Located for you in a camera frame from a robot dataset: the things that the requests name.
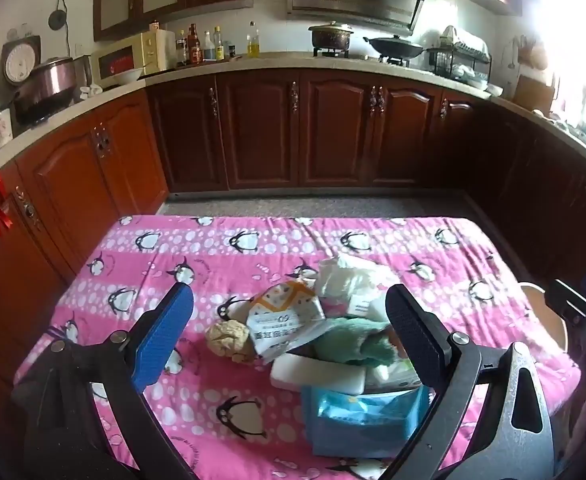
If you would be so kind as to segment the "green knitted cloth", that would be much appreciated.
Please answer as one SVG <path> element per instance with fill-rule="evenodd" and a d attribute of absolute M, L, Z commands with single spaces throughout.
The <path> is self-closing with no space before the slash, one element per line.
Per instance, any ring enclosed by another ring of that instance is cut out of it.
<path fill-rule="evenodd" d="M 329 318 L 325 326 L 328 329 L 311 343 L 319 360 L 365 367 L 389 366 L 400 360 L 389 323 Z"/>

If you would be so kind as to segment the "white tissue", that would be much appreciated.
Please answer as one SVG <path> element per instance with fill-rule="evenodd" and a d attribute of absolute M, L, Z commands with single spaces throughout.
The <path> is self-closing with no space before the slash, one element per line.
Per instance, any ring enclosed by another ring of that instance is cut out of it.
<path fill-rule="evenodd" d="M 350 255 L 322 260 L 318 267 L 316 295 L 345 306 L 370 302 L 400 282 L 389 266 Z"/>

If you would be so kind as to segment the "blue plastic packet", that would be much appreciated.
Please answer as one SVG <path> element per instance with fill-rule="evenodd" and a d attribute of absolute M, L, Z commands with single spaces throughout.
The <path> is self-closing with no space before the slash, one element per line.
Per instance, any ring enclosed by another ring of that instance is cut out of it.
<path fill-rule="evenodd" d="M 315 456 L 394 458 L 430 408 L 430 389 L 348 396 L 302 388 L 302 420 Z"/>

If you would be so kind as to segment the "round beige trash bin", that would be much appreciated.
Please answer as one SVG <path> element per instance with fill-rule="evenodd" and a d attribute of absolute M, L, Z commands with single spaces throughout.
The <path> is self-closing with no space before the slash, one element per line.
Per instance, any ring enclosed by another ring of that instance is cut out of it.
<path fill-rule="evenodd" d="M 544 329 L 558 346 L 567 352 L 568 333 L 566 323 L 547 305 L 544 289 L 529 282 L 521 282 L 520 287 Z"/>

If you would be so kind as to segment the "crumpled brown paper ball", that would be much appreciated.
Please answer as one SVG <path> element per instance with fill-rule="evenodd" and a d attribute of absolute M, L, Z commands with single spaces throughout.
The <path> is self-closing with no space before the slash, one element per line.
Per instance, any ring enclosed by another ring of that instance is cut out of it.
<path fill-rule="evenodd" d="M 208 327 L 205 339 L 207 348 L 220 358 L 242 364 L 254 362 L 256 353 L 250 339 L 250 330 L 237 320 L 212 324 Z"/>

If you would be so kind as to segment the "pink penguin tablecloth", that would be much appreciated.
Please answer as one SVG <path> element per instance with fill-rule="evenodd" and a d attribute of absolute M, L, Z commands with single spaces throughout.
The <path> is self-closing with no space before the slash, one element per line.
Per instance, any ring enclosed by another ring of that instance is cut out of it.
<path fill-rule="evenodd" d="M 158 381 L 145 390 L 163 430 L 203 479 L 363 479 L 380 462 L 314 455 L 302 401 L 270 370 L 208 347 L 207 333 L 269 288 L 307 297 L 323 261 L 386 266 L 448 330 L 476 344 L 521 341 L 555 412 L 580 379 L 578 365 L 544 329 L 494 244 L 461 218 L 227 218 L 128 216 L 114 224 L 55 306 L 30 350 L 53 341 L 98 344 L 133 326 L 172 285 L 190 286 L 192 318 Z"/>

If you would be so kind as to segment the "white orange paper bag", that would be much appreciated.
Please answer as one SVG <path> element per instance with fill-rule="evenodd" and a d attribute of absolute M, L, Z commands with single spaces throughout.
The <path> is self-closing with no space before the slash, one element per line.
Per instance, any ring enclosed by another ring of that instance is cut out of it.
<path fill-rule="evenodd" d="M 276 284 L 257 296 L 245 324 L 264 364 L 309 344 L 331 328 L 319 297 L 299 281 Z"/>

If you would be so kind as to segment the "white rectangular box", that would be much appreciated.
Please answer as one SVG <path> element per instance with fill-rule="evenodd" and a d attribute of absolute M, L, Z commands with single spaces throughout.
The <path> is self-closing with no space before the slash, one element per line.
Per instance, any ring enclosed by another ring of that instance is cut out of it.
<path fill-rule="evenodd" d="M 364 391 L 366 369 L 284 353 L 272 363 L 270 382 L 273 387 L 287 391 L 301 392 L 302 387 L 314 387 L 358 396 Z"/>

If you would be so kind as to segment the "white bowl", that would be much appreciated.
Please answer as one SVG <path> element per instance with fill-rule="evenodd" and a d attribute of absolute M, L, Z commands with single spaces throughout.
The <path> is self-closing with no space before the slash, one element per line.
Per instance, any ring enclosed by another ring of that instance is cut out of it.
<path fill-rule="evenodd" d="M 117 84 L 118 86 L 124 86 L 125 84 L 132 84 L 141 78 L 144 74 L 144 68 L 132 68 L 131 70 L 125 70 L 113 76 L 109 76 L 102 80 L 103 87 L 111 87 Z"/>

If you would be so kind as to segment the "black dish rack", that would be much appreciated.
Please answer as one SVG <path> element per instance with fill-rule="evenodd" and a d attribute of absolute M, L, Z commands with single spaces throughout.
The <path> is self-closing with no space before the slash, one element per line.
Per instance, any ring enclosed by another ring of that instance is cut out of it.
<path fill-rule="evenodd" d="M 437 44 L 426 50 L 428 64 L 437 76 L 458 81 L 488 81 L 492 57 L 488 44 L 465 29 L 449 25 Z"/>

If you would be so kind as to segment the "cream microwave oven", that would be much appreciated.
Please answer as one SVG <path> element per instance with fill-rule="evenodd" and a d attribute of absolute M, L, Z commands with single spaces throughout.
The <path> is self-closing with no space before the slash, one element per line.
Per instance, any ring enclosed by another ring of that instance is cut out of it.
<path fill-rule="evenodd" d="M 93 82 L 102 88 L 127 70 L 140 68 L 144 76 L 166 72 L 177 65 L 176 36 L 165 29 L 139 32 L 94 51 L 90 62 Z"/>

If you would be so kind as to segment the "dark sauce bottle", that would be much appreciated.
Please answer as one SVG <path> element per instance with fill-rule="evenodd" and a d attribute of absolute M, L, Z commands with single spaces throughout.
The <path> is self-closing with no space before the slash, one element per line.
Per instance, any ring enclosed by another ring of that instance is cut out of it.
<path fill-rule="evenodd" d="M 189 33 L 186 36 L 186 46 L 188 47 L 188 63 L 193 65 L 200 64 L 203 55 L 195 24 L 191 24 L 189 27 Z"/>

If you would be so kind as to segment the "black wok pan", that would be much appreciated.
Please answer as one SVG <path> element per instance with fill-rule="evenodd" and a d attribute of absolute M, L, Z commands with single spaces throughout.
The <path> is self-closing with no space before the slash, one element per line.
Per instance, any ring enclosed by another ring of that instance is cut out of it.
<path fill-rule="evenodd" d="M 393 37 L 368 38 L 363 40 L 381 55 L 382 58 L 396 58 L 397 60 L 412 60 L 424 52 L 419 44 L 404 40 L 398 35 Z"/>

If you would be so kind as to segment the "yellow oil bottle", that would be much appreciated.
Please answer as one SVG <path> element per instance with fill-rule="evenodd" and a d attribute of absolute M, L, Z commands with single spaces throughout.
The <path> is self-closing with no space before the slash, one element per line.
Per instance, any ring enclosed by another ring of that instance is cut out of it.
<path fill-rule="evenodd" d="M 260 53 L 259 29 L 254 21 L 250 21 L 250 30 L 246 37 L 246 52 L 250 58 L 258 58 Z"/>

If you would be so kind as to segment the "round wall scale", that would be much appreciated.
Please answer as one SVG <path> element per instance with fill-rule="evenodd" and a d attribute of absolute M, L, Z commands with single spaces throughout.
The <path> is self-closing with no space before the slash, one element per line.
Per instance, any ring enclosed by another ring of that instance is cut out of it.
<path fill-rule="evenodd" d="M 18 87 L 41 62 L 41 38 L 27 36 L 2 46 L 1 68 L 8 84 Z"/>

